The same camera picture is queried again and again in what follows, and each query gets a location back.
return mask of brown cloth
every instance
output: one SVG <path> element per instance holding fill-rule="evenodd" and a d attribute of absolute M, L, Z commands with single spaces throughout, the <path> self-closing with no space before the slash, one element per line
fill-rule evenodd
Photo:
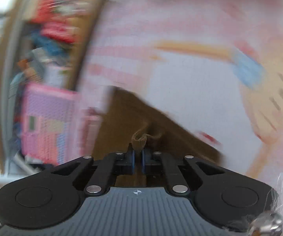
<path fill-rule="evenodd" d="M 132 143 L 136 151 L 136 165 L 140 159 L 139 151 L 145 145 L 153 151 L 170 153 L 175 158 L 193 155 L 215 163 L 220 161 L 220 153 L 216 149 L 145 104 L 133 93 L 114 87 L 109 110 L 103 115 L 95 141 L 93 157 L 97 160 L 112 152 L 125 152 L 129 143 Z M 116 184 L 145 186 L 145 181 L 146 178 L 137 172 L 135 176 L 118 177 Z"/>

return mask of light blue woven patch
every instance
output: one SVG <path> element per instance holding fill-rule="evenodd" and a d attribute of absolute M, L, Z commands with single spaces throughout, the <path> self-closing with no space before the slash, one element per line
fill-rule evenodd
<path fill-rule="evenodd" d="M 245 86 L 253 89 L 262 82 L 265 69 L 240 50 L 235 51 L 233 63 L 235 64 L 233 69 L 234 74 Z"/>

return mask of silver screw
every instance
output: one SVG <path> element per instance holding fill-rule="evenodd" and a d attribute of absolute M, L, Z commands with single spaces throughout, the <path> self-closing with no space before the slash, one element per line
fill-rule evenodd
<path fill-rule="evenodd" d="M 178 184 L 178 185 L 174 185 L 172 190 L 175 191 L 176 193 L 183 194 L 187 192 L 188 188 L 185 185 Z"/>
<path fill-rule="evenodd" d="M 91 193 L 91 194 L 97 194 L 98 192 L 100 192 L 102 190 L 102 188 L 98 185 L 89 185 L 86 188 L 86 191 Z"/>

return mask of folded brown garment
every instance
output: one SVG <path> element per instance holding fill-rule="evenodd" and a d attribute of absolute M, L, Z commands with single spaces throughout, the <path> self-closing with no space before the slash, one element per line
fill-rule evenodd
<path fill-rule="evenodd" d="M 168 152 L 175 158 L 193 155 L 220 162 L 220 153 L 215 148 L 194 137 L 133 93 L 114 87 L 108 112 L 103 115 L 93 157 L 102 159 L 108 153 L 126 151 L 129 143 L 136 151 L 136 165 L 139 164 L 139 151 L 145 145 L 153 151 Z M 146 177 L 138 172 L 138 167 L 136 171 L 134 176 L 118 177 L 116 184 L 145 186 Z"/>

